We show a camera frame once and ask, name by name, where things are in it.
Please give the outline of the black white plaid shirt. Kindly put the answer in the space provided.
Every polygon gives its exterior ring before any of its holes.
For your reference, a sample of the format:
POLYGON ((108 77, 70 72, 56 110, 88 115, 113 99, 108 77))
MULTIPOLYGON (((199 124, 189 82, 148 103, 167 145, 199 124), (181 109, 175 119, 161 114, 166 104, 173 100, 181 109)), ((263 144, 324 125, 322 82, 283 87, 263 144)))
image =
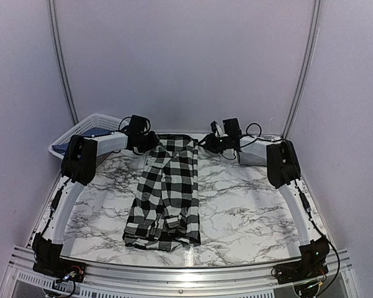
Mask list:
POLYGON ((198 246, 198 142, 182 134, 158 138, 147 155, 122 239, 141 250, 198 246))

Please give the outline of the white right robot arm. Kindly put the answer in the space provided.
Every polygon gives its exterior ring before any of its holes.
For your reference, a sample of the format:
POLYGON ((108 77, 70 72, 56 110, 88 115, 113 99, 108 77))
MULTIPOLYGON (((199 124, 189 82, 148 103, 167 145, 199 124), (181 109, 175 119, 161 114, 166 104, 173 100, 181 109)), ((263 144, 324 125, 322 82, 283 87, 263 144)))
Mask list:
POLYGON ((222 154, 232 150, 240 165, 264 166, 269 183, 278 190, 288 205, 296 225, 300 260, 279 265, 278 274, 295 273, 301 278, 328 273, 326 258, 333 250, 328 237, 316 224, 310 202, 301 187, 301 168, 293 143, 282 137, 263 137, 242 130, 237 118, 212 121, 211 133, 200 142, 205 150, 222 154))

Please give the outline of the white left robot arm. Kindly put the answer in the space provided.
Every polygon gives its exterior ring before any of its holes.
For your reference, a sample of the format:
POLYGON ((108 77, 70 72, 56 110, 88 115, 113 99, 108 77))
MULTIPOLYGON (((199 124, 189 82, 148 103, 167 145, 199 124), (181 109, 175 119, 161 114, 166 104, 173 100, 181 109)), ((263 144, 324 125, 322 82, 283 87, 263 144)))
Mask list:
POLYGON ((60 257, 63 236, 73 206, 82 190, 95 177, 97 157, 122 150, 141 155, 158 144, 150 120, 139 115, 121 120, 116 129, 94 127, 81 134, 74 133, 64 145, 61 163, 62 185, 52 200, 50 213, 41 232, 32 242, 35 255, 34 270, 61 276, 69 268, 80 268, 60 257))

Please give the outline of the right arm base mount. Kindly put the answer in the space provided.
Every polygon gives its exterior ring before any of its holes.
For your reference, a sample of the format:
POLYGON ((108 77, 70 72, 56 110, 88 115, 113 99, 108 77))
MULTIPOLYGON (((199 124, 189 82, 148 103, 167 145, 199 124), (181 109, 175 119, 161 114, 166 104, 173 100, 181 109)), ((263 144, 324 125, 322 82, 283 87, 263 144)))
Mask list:
POLYGON ((309 265, 303 264, 302 261, 294 261, 276 264, 271 270, 271 275, 279 284, 287 284, 324 276, 328 274, 328 272, 326 263, 309 265))

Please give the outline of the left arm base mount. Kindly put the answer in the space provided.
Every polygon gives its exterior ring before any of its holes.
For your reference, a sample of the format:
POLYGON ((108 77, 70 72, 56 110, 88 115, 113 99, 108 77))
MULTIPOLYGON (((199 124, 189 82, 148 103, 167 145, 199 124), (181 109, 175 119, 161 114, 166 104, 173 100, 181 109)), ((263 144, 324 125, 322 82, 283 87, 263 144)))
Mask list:
POLYGON ((51 276, 60 281, 73 280, 83 282, 86 263, 68 259, 35 260, 33 271, 51 276))

